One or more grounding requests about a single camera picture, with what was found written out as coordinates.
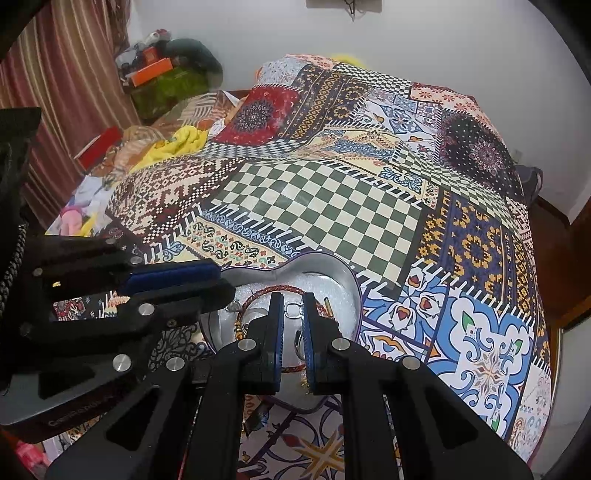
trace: brown curtain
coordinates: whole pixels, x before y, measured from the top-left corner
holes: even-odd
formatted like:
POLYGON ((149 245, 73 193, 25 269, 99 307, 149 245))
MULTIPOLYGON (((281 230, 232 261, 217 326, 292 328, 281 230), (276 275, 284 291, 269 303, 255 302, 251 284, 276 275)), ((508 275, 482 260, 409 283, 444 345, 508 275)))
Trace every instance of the brown curtain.
POLYGON ((82 180, 73 157, 107 128, 139 123, 113 61, 128 11, 129 0, 52 0, 0 63, 0 108, 43 110, 24 196, 44 227, 82 180))

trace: clutter on shelf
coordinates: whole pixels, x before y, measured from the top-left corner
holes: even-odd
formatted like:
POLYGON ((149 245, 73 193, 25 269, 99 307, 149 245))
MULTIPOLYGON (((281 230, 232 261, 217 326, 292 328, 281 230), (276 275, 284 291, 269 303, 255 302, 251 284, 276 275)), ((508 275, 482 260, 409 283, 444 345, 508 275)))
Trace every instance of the clutter on shelf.
POLYGON ((209 91, 210 75, 222 66, 209 49, 192 38, 171 40, 158 29, 116 59, 124 91, 131 95, 142 122, 150 124, 179 101, 209 91))

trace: yellow cloth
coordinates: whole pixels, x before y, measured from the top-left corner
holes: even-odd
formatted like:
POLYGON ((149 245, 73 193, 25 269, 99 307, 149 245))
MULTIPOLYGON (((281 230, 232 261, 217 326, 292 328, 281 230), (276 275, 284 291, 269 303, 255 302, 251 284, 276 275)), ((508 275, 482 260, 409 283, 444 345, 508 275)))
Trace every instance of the yellow cloth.
POLYGON ((129 171, 133 173, 177 155, 198 152, 205 146, 207 130, 197 130, 192 125, 179 128, 170 140, 156 142, 148 153, 129 171))

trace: red mandala square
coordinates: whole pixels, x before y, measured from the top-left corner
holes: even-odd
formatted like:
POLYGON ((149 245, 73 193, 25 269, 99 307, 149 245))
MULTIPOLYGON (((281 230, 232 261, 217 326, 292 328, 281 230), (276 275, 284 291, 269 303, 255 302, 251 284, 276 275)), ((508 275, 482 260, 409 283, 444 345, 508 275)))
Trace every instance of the red mandala square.
POLYGON ((264 145, 275 137, 299 97, 297 91, 287 87, 254 87, 215 141, 252 147, 264 145))

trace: floral blanket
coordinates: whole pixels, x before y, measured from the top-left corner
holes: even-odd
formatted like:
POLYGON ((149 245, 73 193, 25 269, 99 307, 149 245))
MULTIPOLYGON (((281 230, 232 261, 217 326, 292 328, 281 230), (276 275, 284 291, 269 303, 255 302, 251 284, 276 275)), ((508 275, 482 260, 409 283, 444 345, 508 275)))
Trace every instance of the floral blanket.
MULTIPOLYGON (((101 199, 96 233, 148 263, 266 268, 333 252, 362 290, 358 342, 391 360, 417 356, 531 456, 550 409, 550 357, 528 213, 473 97, 289 55, 259 70, 203 150, 122 174, 101 199)), ((97 317, 121 301, 106 293, 60 308, 97 317)), ((151 367, 208 354, 198 326, 173 329, 151 367)), ((249 396, 239 476, 343 478, 340 411, 338 397, 299 414, 249 396)))

